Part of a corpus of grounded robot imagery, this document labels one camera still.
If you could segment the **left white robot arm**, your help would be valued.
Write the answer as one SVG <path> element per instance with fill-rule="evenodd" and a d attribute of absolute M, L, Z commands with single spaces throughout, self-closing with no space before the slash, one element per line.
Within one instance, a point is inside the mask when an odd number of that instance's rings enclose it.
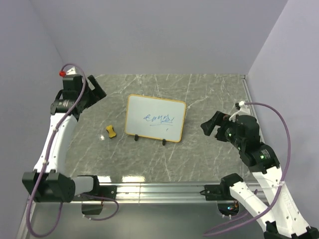
<path fill-rule="evenodd" d="M 50 106 L 50 128 L 41 156 L 31 172 L 25 172 L 22 183 L 38 203 L 69 203 L 84 194 L 96 200 L 101 194 L 96 175 L 65 175 L 65 160 L 73 131 L 80 114 L 107 94 L 93 75 L 82 82 L 79 74 L 66 75 L 63 88 Z"/>

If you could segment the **yellow bone-shaped eraser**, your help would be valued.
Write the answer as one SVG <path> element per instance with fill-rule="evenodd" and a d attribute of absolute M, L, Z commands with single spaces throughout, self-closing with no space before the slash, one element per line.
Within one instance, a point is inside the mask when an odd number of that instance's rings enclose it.
<path fill-rule="evenodd" d="M 108 133 L 109 138 L 114 138 L 117 136 L 117 134 L 114 131 L 114 127 L 112 125 L 106 126 L 106 131 Z"/>

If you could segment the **yellow framed whiteboard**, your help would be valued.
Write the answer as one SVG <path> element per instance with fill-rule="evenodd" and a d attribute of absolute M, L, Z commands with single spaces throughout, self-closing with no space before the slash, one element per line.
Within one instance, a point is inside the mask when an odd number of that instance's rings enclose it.
<path fill-rule="evenodd" d="M 185 102 L 131 94 L 124 132 L 177 143 L 181 141 L 185 114 Z"/>

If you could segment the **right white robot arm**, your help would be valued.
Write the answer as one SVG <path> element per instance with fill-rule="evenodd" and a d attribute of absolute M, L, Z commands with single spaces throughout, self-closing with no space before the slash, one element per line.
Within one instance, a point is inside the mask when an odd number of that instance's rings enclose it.
<path fill-rule="evenodd" d="M 215 138 L 231 143 L 240 159 L 261 186 L 269 203 L 266 206 L 250 191 L 238 174 L 221 179 L 220 194 L 239 201 L 256 218 L 266 239 L 317 239 L 319 231 L 310 226 L 294 203 L 274 150 L 260 139 L 260 126 L 253 116 L 230 115 L 217 111 L 201 124 L 206 136 L 218 127 Z"/>

